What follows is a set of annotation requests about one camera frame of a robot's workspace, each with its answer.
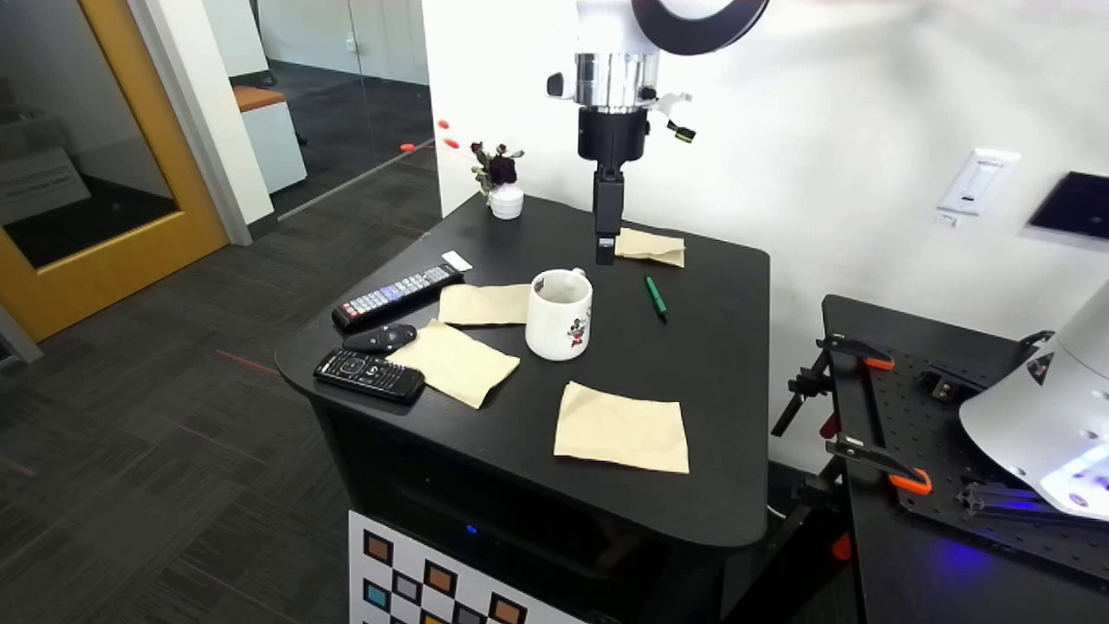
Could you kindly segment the white wall switch plate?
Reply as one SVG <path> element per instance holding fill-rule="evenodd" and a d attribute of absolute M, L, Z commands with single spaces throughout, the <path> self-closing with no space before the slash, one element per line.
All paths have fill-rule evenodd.
<path fill-rule="evenodd" d="M 1010 151 L 973 149 L 943 193 L 937 209 L 956 216 L 981 216 L 1015 163 L 1021 158 L 1021 154 Z"/>

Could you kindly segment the white cabinet with wood top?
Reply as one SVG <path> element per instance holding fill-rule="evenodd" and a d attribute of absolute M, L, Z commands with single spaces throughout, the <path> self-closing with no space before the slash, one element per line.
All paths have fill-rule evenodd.
<path fill-rule="evenodd" d="M 232 88 L 267 192 L 277 193 L 307 178 L 285 95 L 269 88 Z"/>

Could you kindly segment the dark dried flowers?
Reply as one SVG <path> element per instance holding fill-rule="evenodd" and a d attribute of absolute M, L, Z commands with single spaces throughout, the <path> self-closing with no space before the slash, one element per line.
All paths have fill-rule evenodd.
<path fill-rule="evenodd" d="M 480 141 L 472 142 L 469 150 L 477 162 L 477 165 L 470 168 L 474 180 L 486 197 L 494 190 L 513 185 L 518 181 L 516 160 L 523 157 L 523 150 L 510 151 L 506 145 L 498 145 L 489 151 Z"/>

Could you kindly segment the tan paper napkin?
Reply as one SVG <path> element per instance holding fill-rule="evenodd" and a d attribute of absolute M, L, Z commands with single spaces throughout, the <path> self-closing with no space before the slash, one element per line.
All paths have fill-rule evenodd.
<path fill-rule="evenodd" d="M 685 244 L 681 237 L 622 228 L 615 238 L 615 256 L 625 259 L 651 260 L 684 268 L 684 253 Z"/>
<path fill-rule="evenodd" d="M 529 284 L 472 287 L 455 284 L 439 297 L 439 323 L 452 325 L 523 325 L 529 307 Z"/>
<path fill-rule="evenodd" d="M 637 400 L 569 382 L 554 428 L 554 457 L 688 474 L 681 406 Z"/>
<path fill-rule="evenodd" d="M 413 342 L 387 359 L 415 368 L 428 386 L 471 408 L 482 407 L 487 395 L 520 364 L 519 358 L 495 350 L 437 319 L 420 328 Z"/>

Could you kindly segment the small white vase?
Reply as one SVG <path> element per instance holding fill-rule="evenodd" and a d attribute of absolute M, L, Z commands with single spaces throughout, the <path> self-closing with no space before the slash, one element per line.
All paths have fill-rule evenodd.
<path fill-rule="evenodd" d="M 519 218 L 523 208 L 523 190 L 515 183 L 503 183 L 490 190 L 487 203 L 494 217 L 501 219 Z"/>

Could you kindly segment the small black oval remote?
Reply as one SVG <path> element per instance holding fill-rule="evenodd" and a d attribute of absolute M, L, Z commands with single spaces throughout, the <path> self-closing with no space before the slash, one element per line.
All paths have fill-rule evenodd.
<path fill-rule="evenodd" d="M 415 341 L 417 336 L 418 331 L 411 324 L 391 323 L 346 336 L 343 340 L 343 347 L 352 352 L 364 352 L 385 358 L 385 356 Z"/>

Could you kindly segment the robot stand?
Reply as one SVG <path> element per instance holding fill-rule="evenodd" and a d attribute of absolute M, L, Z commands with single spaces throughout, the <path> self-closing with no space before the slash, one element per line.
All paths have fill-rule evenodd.
<path fill-rule="evenodd" d="M 976 374 L 1000 374 L 1019 352 L 986 335 L 828 295 L 827 333 Z M 895 505 L 879 471 L 848 466 L 855 577 L 866 624 L 1109 624 L 1109 589 L 1049 571 Z"/>

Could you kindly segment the white mug with cartoon print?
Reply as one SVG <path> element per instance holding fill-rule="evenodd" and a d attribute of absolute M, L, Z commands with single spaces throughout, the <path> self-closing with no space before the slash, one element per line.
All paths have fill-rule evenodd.
<path fill-rule="evenodd" d="M 570 361 L 587 350 L 593 328 L 593 285 L 580 268 L 551 269 L 529 287 L 523 340 L 547 361 Z"/>

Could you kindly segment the black wall panel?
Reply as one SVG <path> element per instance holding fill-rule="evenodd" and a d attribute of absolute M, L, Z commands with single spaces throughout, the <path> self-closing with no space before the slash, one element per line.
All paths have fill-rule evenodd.
<path fill-rule="evenodd" d="M 1109 175 L 1064 174 L 1034 209 L 1019 237 L 1109 253 Z"/>

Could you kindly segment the colour checker board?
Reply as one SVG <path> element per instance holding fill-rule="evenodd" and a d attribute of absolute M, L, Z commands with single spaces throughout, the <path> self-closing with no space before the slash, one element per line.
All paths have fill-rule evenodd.
<path fill-rule="evenodd" d="M 349 624 L 587 624 L 350 510 Z"/>

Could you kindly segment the long black remote control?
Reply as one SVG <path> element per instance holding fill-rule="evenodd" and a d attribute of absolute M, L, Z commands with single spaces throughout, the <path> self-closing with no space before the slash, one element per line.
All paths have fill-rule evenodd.
<path fill-rule="evenodd" d="M 436 295 L 448 285 L 462 279 L 464 272 L 450 263 L 433 265 L 424 272 L 343 301 L 330 311 L 330 319 L 340 333 L 355 333 L 409 303 L 421 301 L 425 296 Z"/>

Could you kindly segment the wide black remote control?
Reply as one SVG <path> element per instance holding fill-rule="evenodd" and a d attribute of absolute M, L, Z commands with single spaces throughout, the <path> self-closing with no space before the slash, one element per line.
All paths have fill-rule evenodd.
<path fill-rule="evenodd" d="M 423 372 L 365 352 L 336 348 L 316 365 L 314 378 L 378 400 L 411 406 L 426 387 Z"/>

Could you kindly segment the yellow wooden glass door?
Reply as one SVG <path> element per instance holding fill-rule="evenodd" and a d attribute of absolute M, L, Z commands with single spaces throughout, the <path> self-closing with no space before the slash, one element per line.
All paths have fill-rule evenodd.
<path fill-rule="evenodd" d="M 227 242 L 128 0 L 0 0 L 0 309 L 40 342 Z"/>

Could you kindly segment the black and orange bar clamp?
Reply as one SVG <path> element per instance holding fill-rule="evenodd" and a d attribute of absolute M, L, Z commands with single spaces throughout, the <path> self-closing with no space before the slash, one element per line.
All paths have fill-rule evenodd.
<path fill-rule="evenodd" d="M 815 396 L 828 395 L 834 391 L 834 379 L 828 372 L 833 364 L 833 355 L 851 356 L 857 365 L 872 370 L 888 371 L 895 368 L 896 361 L 887 352 L 873 347 L 868 342 L 852 339 L 844 335 L 825 335 L 815 340 L 820 355 L 811 367 L 801 367 L 798 374 L 788 380 L 788 392 L 792 393 L 787 406 L 781 411 L 779 419 L 771 427 L 769 434 L 780 438 L 793 423 L 801 407 Z"/>
<path fill-rule="evenodd" d="M 835 529 L 833 518 L 842 515 L 843 507 L 847 505 L 846 492 L 847 472 L 849 467 L 859 466 L 879 471 L 894 489 L 915 497 L 927 497 L 932 493 L 930 474 L 922 467 L 912 467 L 902 459 L 891 454 L 891 451 L 875 444 L 867 444 L 854 436 L 840 432 L 825 441 L 825 451 L 830 461 L 815 474 L 805 475 L 798 485 L 794 487 L 796 507 L 788 514 L 791 536 L 806 538 L 808 541 L 820 541 L 812 538 L 802 528 L 808 516 L 817 515 L 817 536 L 831 536 Z"/>

